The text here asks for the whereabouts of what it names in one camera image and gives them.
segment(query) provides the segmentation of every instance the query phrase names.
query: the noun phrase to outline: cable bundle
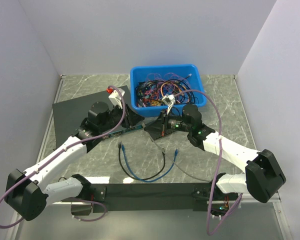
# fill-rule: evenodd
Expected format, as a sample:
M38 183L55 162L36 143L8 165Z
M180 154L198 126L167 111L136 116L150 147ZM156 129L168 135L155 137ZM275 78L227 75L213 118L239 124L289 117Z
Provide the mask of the cable bundle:
M167 73L161 77L158 73L150 73L147 75L144 82L140 82L139 86L135 88L137 103L139 107L154 107L164 106L161 101L166 94L178 94L184 90L190 90L191 86L187 79L191 77L189 74L186 77L178 76L175 73ZM176 98L176 105L178 104L195 104L199 103L197 97L193 92L180 94Z

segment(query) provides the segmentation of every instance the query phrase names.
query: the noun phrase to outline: gray wall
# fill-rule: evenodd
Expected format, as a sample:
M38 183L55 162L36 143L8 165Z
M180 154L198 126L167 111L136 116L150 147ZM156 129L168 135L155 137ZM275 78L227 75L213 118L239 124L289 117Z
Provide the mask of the gray wall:
M300 240L300 0L278 0L245 59L238 87L258 149L274 152L279 192Z
M61 74L237 74L276 0L19 0Z
M19 2L0 0L0 197L8 174L37 159L59 78ZM0 223L12 213L3 203Z

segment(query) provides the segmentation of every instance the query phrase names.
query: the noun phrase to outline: purple cable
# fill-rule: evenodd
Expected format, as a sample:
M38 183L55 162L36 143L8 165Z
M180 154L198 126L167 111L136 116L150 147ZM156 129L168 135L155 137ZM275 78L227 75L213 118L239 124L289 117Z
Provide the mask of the purple cable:
M71 197L71 199L78 200L79 202L84 202L84 203L88 203L88 204L97 204L97 205L103 207L103 209L104 209L103 214L101 216L97 217L97 218L94 218L94 219L83 219L83 218L80 218L78 216L73 216L73 218L78 219L79 221L94 222L94 221L97 221L99 219L102 219L106 215L106 213L108 212L107 207L104 204L102 204L101 202L82 200L82 199L78 199L78 198L75 198L75 197Z
M90 137L90 138L87 138L87 139L83 139L83 140L80 140L80 141L77 141L77 142L74 142L70 145L68 145L66 147L66 149L69 149L69 148L72 148L73 146L75 145L78 145L78 144L82 144L82 143L85 143L85 142L88 142L88 141L91 141L91 140L95 140L95 139L99 139L99 138L102 138L104 136L107 136L109 133L111 133L112 131L114 131L117 127L120 126L120 124L122 123L122 121L124 120L125 118L125 112L126 112L126 103L125 103L125 100L124 100L124 97L122 96L121 92L119 91L118 88L116 88L115 86L108 86L108 88L113 88L114 90L117 91L117 93L119 94L119 96L121 97L121 102L122 102L122 116L120 118L120 121L118 122L118 124L112 128L111 130L101 134L101 135L98 135L98 136L94 136L94 137ZM60 150L59 152L57 152L52 158L50 158L47 162L45 162L42 166L40 166L38 168L38 171L40 172L42 169L44 169L47 165L49 165L53 160L55 160L57 157L59 157L62 153L65 152L65 149L62 149ZM22 184L24 181L30 179L32 176L34 176L35 174L37 174L36 171L30 173L28 176L26 176L25 178L23 178L22 180L18 181L15 185L13 185L12 187L10 187L4 194L3 196L0 198L0 204L1 202L5 199L6 196L8 196L8 194L10 194L16 187L18 187L20 184ZM10 225L0 225L0 229L8 229L8 228L11 228L11 227L14 227L15 225L19 224L24 218L20 218L18 221L10 224Z
M212 101L212 99L205 94L202 91L196 90L196 89L189 89L189 90L184 90L182 92L179 92L177 94L174 95L174 97L177 97L181 94L185 94L188 92L197 92L202 94L203 96L205 96L209 102L212 104L212 106L215 109L216 115L218 116L218 120L219 120L219 136L221 135L221 130L222 130L222 124L221 124L221 117L220 117L220 113L218 111L217 106L215 105L215 103ZM216 180L217 180L217 175L218 175L218 171L220 168L220 164L221 164L221 159L222 159L222 142L221 142L221 138L219 139L219 158L218 158L218 162L215 168L215 172L214 172L214 176L212 179L212 185L211 185L211 191L210 191L210 196L209 196L209 204L208 204L208 213L206 216L206 233L209 236L212 236L213 234L215 234L215 232L218 230L218 228L220 227L220 225L224 222L224 220L227 218L228 215L232 214L233 211L235 210L235 208L237 208L239 202L241 201L242 198L242 194L239 195L239 197L235 200L234 204L230 207L230 209L226 212L226 214L222 217L222 219L220 220L220 222L218 223L218 225L215 227L215 229L210 232L210 213L211 213L211 207L212 207L212 200L213 200L213 196L214 196L214 191L215 191L215 186L216 186Z

